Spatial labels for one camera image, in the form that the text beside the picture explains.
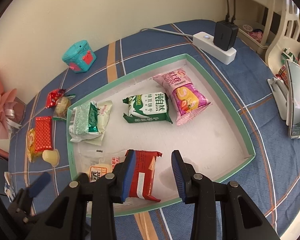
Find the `screw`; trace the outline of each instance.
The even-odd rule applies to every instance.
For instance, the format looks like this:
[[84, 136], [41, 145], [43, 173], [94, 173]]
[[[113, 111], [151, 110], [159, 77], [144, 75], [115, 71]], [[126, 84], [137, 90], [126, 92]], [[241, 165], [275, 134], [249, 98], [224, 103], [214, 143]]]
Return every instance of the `screw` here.
[[239, 186], [239, 183], [236, 182], [236, 181], [234, 181], [234, 180], [231, 180], [231, 181], [230, 181], [230, 186], [231, 186], [231, 187], [238, 187], [238, 186]]
[[193, 177], [194, 177], [195, 179], [202, 179], [202, 178], [203, 178], [203, 175], [202, 175], [201, 173], [195, 173], [195, 174], [193, 175]]
[[107, 173], [105, 176], [106, 176], [106, 179], [113, 179], [114, 178], [113, 173]]
[[70, 183], [69, 183], [69, 187], [72, 187], [72, 188], [75, 188], [75, 187], [77, 187], [79, 185], [79, 182], [77, 182], [77, 181], [71, 181]]

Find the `turquoise box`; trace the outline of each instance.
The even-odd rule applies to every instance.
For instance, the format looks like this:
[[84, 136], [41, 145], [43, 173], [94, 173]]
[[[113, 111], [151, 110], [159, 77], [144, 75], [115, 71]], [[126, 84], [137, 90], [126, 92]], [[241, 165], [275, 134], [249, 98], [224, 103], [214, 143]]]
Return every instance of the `turquoise box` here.
[[86, 40], [76, 42], [62, 56], [62, 60], [75, 73], [88, 71], [96, 59]]

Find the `green tray rim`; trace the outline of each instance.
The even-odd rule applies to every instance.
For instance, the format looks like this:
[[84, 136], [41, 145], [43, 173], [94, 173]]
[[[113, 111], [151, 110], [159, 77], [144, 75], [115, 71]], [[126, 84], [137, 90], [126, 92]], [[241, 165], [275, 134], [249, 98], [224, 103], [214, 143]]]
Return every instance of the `green tray rim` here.
[[[142, 75], [144, 73], [147, 73], [151, 70], [157, 69], [164, 65], [171, 64], [173, 62], [177, 62], [177, 61], [183, 60], [183, 59], [190, 62], [199, 71], [199, 73], [205, 78], [205, 80], [209, 83], [209, 85], [213, 88], [213, 90], [215, 91], [217, 96], [220, 98], [221, 102], [224, 104], [224, 106], [228, 110], [230, 116], [234, 120], [234, 123], [236, 124], [236, 126], [242, 136], [244, 144], [247, 148], [249, 157], [246, 158], [246, 160], [242, 164], [240, 164], [238, 167], [236, 167], [235, 169], [233, 169], [232, 171], [230, 171], [229, 173], [225, 174], [224, 176], [218, 178], [215, 181], [223, 182], [224, 180], [228, 179], [230, 176], [234, 175], [239, 170], [241, 170], [243, 167], [245, 167], [247, 164], [249, 164], [256, 156], [256, 152], [253, 147], [253, 144], [252, 144], [250, 135], [247, 131], [247, 128], [245, 127], [240, 115], [238, 114], [237, 110], [234, 108], [233, 104], [231, 103], [231, 101], [229, 100], [227, 95], [224, 93], [224, 91], [221, 89], [221, 87], [217, 84], [217, 82], [213, 79], [213, 77], [202, 67], [202, 65], [198, 61], [196, 61], [193, 57], [191, 57], [189, 54], [177, 55], [177, 56], [167, 58], [167, 59], [158, 61], [156, 63], [150, 64], [150, 65], [140, 68], [138, 70], [135, 70], [125, 76], [122, 76], [122, 77], [116, 79], [115, 81], [112, 81], [112, 82], [102, 86], [101, 88], [99, 88], [99, 89], [91, 92], [90, 94], [86, 95], [85, 97], [81, 98], [80, 100], [78, 100], [77, 102], [75, 102], [73, 105], [71, 105], [68, 108], [67, 131], [69, 130], [69, 122], [70, 122], [71, 112], [74, 107], [79, 106], [79, 105], [83, 104], [84, 102], [91, 100], [94, 97], [96, 97], [96, 96], [108, 91], [109, 89], [112, 89], [115, 86], [117, 86], [123, 82], [126, 82], [132, 78], [135, 78], [135, 77]], [[71, 137], [70, 137], [69, 133], [67, 132], [67, 149], [68, 149], [68, 158], [69, 158], [69, 168], [70, 168], [71, 179], [74, 180], [78, 174], [77, 174], [75, 160], [74, 160], [74, 156], [73, 156], [73, 145], [72, 145], [72, 142], [70, 142], [70, 139], [71, 139]], [[114, 215], [115, 216], [132, 215], [132, 214], [139, 213], [139, 212], [146, 212], [146, 211], [166, 207], [166, 206], [178, 203], [180, 201], [181, 201], [181, 198], [175, 198], [175, 199], [171, 199], [169, 201], [155, 203], [154, 205], [144, 207], [144, 208], [136, 208], [136, 209], [129, 210], [129, 211], [117, 212]]]

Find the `white label strip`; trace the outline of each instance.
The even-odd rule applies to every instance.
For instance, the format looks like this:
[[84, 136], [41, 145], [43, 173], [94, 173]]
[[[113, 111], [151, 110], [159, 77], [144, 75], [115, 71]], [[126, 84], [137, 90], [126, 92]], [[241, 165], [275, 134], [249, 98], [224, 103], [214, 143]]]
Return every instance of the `white label strip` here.
[[143, 198], [143, 185], [145, 183], [145, 174], [143, 172], [139, 172], [139, 176], [138, 176], [138, 185], [137, 185], [137, 196], [138, 198]]

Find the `white power strip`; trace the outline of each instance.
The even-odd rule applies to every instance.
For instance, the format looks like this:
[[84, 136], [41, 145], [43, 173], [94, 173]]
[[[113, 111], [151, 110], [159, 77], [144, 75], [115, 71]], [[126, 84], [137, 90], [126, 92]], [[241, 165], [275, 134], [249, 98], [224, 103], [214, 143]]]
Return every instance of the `white power strip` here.
[[223, 64], [228, 65], [235, 58], [237, 51], [234, 48], [230, 48], [224, 51], [213, 44], [213, 36], [205, 33], [199, 32], [193, 35], [193, 45], [197, 46], [199, 49], [208, 52], [210, 55], [220, 60]]

